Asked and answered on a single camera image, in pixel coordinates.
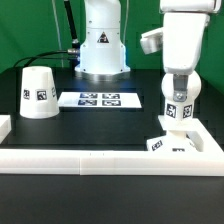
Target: black cable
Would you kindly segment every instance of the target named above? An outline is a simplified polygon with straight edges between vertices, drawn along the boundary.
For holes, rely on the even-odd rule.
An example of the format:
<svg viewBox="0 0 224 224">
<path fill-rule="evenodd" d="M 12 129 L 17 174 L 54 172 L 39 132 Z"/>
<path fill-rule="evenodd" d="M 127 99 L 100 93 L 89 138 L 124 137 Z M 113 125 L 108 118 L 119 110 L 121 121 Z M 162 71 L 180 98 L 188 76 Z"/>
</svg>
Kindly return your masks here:
<svg viewBox="0 0 224 224">
<path fill-rule="evenodd" d="M 61 51 L 50 51 L 50 52 L 45 52 L 42 54 L 38 54 L 35 57 L 32 57 L 25 65 L 24 67 L 28 67 L 33 61 L 35 61 L 38 58 L 42 58 L 44 56 L 48 56 L 48 55 L 53 55 L 53 54 L 67 54 L 68 52 L 65 50 L 61 50 Z"/>
<path fill-rule="evenodd" d="M 25 57 L 25 58 L 22 58 L 22 59 L 20 59 L 20 60 L 18 60 L 14 65 L 13 65 L 13 68 L 15 68 L 15 67 L 17 67 L 17 65 L 20 63 L 20 62 L 22 62 L 22 61 L 25 61 L 25 60 L 28 60 L 28 59 L 48 59 L 48 60 L 54 60 L 54 59 L 56 59 L 56 60 L 73 60 L 73 59 L 75 59 L 75 58 L 70 58 L 70 57 L 67 57 L 67 58 L 49 58 L 49 57 Z"/>
<path fill-rule="evenodd" d="M 64 0 L 64 5 L 67 13 L 67 18 L 68 18 L 68 23 L 69 23 L 69 28 L 70 28 L 70 33 L 72 37 L 72 47 L 73 48 L 79 48 L 80 43 L 78 41 L 76 29 L 75 29 L 75 23 L 73 19 L 73 14 L 72 14 L 72 8 L 69 0 Z"/>
</svg>

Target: white cable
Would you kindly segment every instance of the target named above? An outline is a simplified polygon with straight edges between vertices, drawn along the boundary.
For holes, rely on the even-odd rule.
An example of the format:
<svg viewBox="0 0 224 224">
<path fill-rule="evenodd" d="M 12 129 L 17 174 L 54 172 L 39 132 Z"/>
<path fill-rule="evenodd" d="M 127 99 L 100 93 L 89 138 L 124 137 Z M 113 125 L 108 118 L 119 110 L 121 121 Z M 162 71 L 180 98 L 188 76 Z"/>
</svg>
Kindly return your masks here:
<svg viewBox="0 0 224 224">
<path fill-rule="evenodd" d="M 55 20 L 55 25 L 56 25 L 56 30 L 57 30 L 58 46 L 59 46 L 59 49 L 62 50 L 61 33 L 60 33 L 59 24 L 58 24 L 58 15 L 57 15 L 57 10 L 56 10 L 55 0 L 52 0 L 52 7 L 53 7 L 53 11 L 54 11 L 54 20 Z M 62 59 L 61 59 L 61 66 L 62 66 L 62 68 L 64 67 L 64 61 Z"/>
<path fill-rule="evenodd" d="M 127 31 L 127 25 L 128 25 L 128 16 L 129 16 L 129 0 L 127 0 L 126 18 L 125 18 L 125 24 L 124 24 L 124 33 L 123 33 L 123 44 L 124 45 L 125 45 L 126 31 Z"/>
</svg>

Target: black table surface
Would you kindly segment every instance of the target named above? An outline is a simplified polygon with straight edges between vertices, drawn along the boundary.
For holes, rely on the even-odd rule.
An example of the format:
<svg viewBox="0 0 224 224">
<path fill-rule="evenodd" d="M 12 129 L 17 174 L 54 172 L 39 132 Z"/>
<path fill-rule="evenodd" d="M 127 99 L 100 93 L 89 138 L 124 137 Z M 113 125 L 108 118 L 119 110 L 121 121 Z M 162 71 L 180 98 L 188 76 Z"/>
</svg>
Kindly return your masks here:
<svg viewBox="0 0 224 224">
<path fill-rule="evenodd" d="M 159 70 L 133 70 L 129 79 L 94 83 L 69 69 L 53 69 L 62 91 L 134 92 L 142 109 L 60 108 L 54 118 L 19 115 L 21 69 L 0 76 L 0 113 L 12 131 L 1 148 L 145 150 L 163 134 Z M 199 118 L 224 144 L 224 97 L 206 81 L 195 102 Z M 224 178 L 181 176 L 0 175 L 0 224 L 26 223 L 224 223 Z"/>
</svg>

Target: white cup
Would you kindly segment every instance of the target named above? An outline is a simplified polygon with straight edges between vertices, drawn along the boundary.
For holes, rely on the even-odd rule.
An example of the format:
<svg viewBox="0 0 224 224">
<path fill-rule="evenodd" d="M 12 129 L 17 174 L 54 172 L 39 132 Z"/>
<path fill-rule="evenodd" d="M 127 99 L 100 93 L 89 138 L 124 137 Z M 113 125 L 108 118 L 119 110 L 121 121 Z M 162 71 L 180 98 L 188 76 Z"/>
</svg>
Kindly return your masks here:
<svg viewBox="0 0 224 224">
<path fill-rule="evenodd" d="M 20 115 L 42 119 L 59 113 L 52 70 L 44 66 L 23 69 Z"/>
</svg>

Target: white paper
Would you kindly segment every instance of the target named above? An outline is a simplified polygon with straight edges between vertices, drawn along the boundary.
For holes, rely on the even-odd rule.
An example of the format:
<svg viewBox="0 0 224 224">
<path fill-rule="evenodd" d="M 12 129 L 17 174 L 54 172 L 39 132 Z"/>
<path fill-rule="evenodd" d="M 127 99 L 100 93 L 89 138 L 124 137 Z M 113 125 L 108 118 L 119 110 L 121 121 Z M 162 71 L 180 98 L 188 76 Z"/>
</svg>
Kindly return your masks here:
<svg viewBox="0 0 224 224">
<path fill-rule="evenodd" d="M 137 93 L 62 92 L 59 107 L 141 108 Z"/>
</svg>

